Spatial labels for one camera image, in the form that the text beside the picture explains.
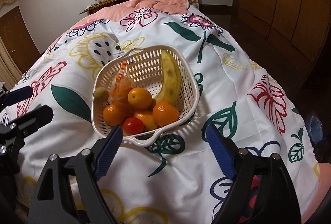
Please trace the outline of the plastic bag with orange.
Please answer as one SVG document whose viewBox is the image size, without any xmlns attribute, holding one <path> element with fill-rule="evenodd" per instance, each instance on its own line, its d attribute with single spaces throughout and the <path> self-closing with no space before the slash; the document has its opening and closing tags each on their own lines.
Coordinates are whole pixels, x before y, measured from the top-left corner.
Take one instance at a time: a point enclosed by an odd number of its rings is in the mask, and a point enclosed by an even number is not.
<svg viewBox="0 0 331 224">
<path fill-rule="evenodd" d="M 127 71 L 127 63 L 126 61 L 122 61 L 120 69 L 111 83 L 109 91 L 109 100 L 111 102 L 127 103 L 128 93 L 132 89 L 133 82 Z"/>
</svg>

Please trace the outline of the red tomato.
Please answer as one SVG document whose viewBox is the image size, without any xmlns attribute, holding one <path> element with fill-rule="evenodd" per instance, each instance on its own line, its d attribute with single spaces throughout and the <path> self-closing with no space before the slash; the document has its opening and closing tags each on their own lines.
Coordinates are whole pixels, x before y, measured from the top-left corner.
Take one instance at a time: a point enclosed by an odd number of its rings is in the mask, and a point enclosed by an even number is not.
<svg viewBox="0 0 331 224">
<path fill-rule="evenodd" d="M 130 117 L 124 121 L 122 128 L 127 135 L 136 135 L 144 131 L 144 123 L 140 119 Z"/>
</svg>

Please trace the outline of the orange mandarin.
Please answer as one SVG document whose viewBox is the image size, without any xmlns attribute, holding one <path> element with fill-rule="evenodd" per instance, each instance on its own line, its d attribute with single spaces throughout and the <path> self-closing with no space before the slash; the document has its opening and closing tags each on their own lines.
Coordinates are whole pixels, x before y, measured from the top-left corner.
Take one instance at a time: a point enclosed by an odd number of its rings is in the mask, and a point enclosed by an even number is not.
<svg viewBox="0 0 331 224">
<path fill-rule="evenodd" d="M 127 110 L 125 104 L 121 102 L 113 102 L 103 110 L 103 119 L 105 123 L 111 126 L 121 124 L 127 118 Z"/>
<path fill-rule="evenodd" d="M 153 108 L 153 118 L 158 126 L 164 127 L 179 119 L 179 111 L 169 102 L 162 101 Z"/>
<path fill-rule="evenodd" d="M 151 93 L 141 87 L 130 90 L 127 96 L 128 102 L 135 109 L 147 109 L 153 102 Z"/>
</svg>

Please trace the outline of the yellow banana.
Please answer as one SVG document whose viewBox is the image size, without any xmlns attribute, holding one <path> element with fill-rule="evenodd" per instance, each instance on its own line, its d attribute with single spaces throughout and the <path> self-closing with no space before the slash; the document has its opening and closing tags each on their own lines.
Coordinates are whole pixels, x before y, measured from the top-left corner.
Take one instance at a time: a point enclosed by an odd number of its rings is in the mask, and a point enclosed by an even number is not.
<svg viewBox="0 0 331 224">
<path fill-rule="evenodd" d="M 166 101 L 171 105 L 175 105 L 181 90 L 180 69 L 176 60 L 166 50 L 161 52 L 161 64 L 163 75 L 162 86 L 154 100 L 157 104 Z"/>
</svg>

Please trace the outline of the wooden door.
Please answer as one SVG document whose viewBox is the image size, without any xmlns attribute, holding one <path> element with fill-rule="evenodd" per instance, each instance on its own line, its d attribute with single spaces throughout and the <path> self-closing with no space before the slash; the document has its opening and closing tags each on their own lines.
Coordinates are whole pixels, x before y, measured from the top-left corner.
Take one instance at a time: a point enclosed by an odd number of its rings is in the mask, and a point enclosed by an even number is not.
<svg viewBox="0 0 331 224">
<path fill-rule="evenodd" d="M 40 52 L 30 37 L 18 6 L 1 17 L 1 39 L 22 73 L 40 58 Z"/>
</svg>

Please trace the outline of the small yellow-green fruit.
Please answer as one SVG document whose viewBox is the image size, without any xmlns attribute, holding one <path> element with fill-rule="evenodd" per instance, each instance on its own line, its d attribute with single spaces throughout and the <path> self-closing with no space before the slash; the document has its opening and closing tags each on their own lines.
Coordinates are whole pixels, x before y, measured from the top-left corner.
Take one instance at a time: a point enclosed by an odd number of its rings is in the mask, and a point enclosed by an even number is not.
<svg viewBox="0 0 331 224">
<path fill-rule="evenodd" d="M 93 92 L 95 102 L 106 102 L 109 98 L 109 92 L 104 87 L 97 87 Z"/>
</svg>

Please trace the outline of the floral white duvet cover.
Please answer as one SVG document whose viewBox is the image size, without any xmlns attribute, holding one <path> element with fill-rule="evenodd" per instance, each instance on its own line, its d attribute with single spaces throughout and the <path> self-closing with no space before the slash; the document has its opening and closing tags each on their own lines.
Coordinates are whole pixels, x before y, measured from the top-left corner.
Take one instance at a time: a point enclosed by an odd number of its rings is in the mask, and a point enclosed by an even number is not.
<svg viewBox="0 0 331 224">
<path fill-rule="evenodd" d="M 49 105 L 53 120 L 20 151 L 17 201 L 30 207 L 46 158 L 91 146 L 113 123 L 139 119 L 155 137 L 125 142 L 99 185 L 124 223 L 210 223 L 231 181 L 206 128 L 253 155 L 281 155 L 301 213 L 317 196 L 320 171 L 303 118 L 267 71 L 226 30 L 198 14 L 140 8 L 63 34 L 18 82 L 33 96 L 1 120 Z"/>
</svg>

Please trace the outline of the wooden wardrobe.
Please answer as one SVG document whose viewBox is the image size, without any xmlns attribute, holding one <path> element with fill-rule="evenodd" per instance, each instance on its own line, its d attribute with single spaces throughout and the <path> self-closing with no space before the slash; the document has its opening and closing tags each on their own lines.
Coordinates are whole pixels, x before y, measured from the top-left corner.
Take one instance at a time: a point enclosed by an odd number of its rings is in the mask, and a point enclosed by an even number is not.
<svg viewBox="0 0 331 224">
<path fill-rule="evenodd" d="M 312 73 L 330 29 L 330 0 L 233 0 L 240 42 L 291 98 Z"/>
</svg>

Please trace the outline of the pink blanket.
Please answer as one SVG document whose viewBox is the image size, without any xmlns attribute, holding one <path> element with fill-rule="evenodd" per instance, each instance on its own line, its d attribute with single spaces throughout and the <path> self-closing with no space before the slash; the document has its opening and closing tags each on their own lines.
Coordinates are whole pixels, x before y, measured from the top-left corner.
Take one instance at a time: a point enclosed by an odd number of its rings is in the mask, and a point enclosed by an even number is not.
<svg viewBox="0 0 331 224">
<path fill-rule="evenodd" d="M 104 7 L 94 14 L 84 17 L 70 30 L 80 28 L 83 25 L 92 23 L 101 19 L 109 19 L 111 21 L 119 21 L 130 12 L 140 8 L 154 8 L 162 12 L 170 12 L 173 14 L 186 14 L 190 7 L 188 0 L 129 0 L 121 4 L 116 4 L 110 7 Z"/>
</svg>

